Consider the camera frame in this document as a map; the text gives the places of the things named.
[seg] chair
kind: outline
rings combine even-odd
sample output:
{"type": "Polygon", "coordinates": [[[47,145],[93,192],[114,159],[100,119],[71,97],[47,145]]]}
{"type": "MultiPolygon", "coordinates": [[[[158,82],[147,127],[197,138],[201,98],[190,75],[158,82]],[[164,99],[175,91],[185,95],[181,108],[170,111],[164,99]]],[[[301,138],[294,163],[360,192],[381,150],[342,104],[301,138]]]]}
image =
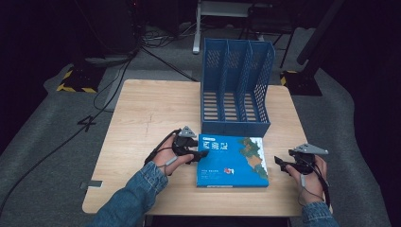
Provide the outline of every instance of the chair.
{"type": "Polygon", "coordinates": [[[291,5],[292,2],[300,4],[300,0],[253,0],[253,4],[248,8],[248,17],[246,25],[243,27],[239,39],[245,31],[245,39],[248,39],[250,33],[277,35],[273,45],[280,40],[283,35],[289,35],[287,47],[283,50],[284,56],[280,63],[283,67],[288,53],[289,46],[297,28],[297,18],[300,13],[297,12],[301,6],[291,5]]]}

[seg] blue file holder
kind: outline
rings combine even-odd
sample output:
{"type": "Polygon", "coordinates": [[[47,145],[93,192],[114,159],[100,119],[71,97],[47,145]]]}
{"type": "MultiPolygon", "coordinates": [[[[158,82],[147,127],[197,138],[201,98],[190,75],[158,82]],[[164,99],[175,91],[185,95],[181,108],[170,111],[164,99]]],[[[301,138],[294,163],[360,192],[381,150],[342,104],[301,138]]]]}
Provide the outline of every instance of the blue file holder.
{"type": "Polygon", "coordinates": [[[263,137],[275,51],[271,42],[205,39],[200,88],[201,133],[263,137]]]}

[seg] wearable hand device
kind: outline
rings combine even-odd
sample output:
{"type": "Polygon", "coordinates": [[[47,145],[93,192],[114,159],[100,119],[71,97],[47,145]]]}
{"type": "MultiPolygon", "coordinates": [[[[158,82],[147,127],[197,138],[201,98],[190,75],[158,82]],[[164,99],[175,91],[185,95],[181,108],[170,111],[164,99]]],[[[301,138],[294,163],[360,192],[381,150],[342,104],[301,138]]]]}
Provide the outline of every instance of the wearable hand device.
{"type": "Polygon", "coordinates": [[[145,160],[145,165],[151,160],[153,160],[153,158],[160,151],[160,147],[162,146],[162,144],[173,134],[175,134],[175,137],[171,148],[174,151],[174,153],[177,156],[182,156],[185,154],[194,155],[194,158],[191,161],[187,162],[187,164],[191,164],[192,162],[198,162],[201,160],[201,158],[206,157],[207,154],[209,153],[208,150],[195,151],[190,149],[198,146],[198,141],[193,139],[194,137],[196,138],[197,136],[187,126],[185,126],[183,129],[172,131],[168,136],[166,136],[166,138],[162,140],[162,142],[160,142],[160,144],[150,153],[148,158],[145,160]]]}
{"type": "Polygon", "coordinates": [[[323,192],[325,195],[325,201],[327,206],[330,207],[330,197],[328,194],[328,182],[323,178],[322,173],[320,170],[316,169],[315,165],[315,154],[328,154],[327,149],[318,148],[316,146],[310,144],[302,144],[294,149],[289,149],[288,154],[295,159],[295,163],[285,162],[282,159],[274,156],[274,162],[280,166],[281,171],[288,173],[286,169],[286,165],[293,166],[297,169],[298,172],[301,173],[301,177],[307,175],[309,173],[315,172],[318,176],[319,182],[322,185],[323,192]]]}

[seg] wooden table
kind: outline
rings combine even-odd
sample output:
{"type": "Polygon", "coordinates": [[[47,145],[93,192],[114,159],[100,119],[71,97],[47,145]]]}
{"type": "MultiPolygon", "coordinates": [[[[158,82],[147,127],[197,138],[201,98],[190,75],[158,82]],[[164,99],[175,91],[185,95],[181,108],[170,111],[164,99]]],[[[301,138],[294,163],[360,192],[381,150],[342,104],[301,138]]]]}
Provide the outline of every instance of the wooden table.
{"type": "MultiPolygon", "coordinates": [[[[201,133],[201,85],[197,82],[137,80],[124,83],[82,208],[96,213],[124,187],[148,154],[171,131],[189,126],[201,133]]],[[[148,215],[259,216],[301,215],[295,182],[274,163],[274,155],[293,162],[288,149],[306,142],[288,89],[269,86],[270,118],[263,142],[270,185],[267,188],[197,188],[197,164],[180,166],[169,178],[148,215]]]]}

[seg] person's left hand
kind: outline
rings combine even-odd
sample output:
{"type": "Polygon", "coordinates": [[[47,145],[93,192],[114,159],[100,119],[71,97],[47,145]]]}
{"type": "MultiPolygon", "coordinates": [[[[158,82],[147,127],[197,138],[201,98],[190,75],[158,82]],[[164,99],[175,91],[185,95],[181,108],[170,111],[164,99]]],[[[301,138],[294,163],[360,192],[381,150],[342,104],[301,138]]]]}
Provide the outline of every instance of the person's left hand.
{"type": "Polygon", "coordinates": [[[159,148],[160,151],[157,152],[156,156],[153,158],[153,162],[159,167],[159,169],[165,174],[165,175],[171,175],[174,170],[192,159],[194,159],[193,154],[185,154],[183,156],[178,156],[177,160],[174,161],[172,164],[169,166],[166,166],[166,162],[170,161],[172,158],[177,156],[173,149],[173,141],[174,141],[175,135],[171,135],[159,148]]]}

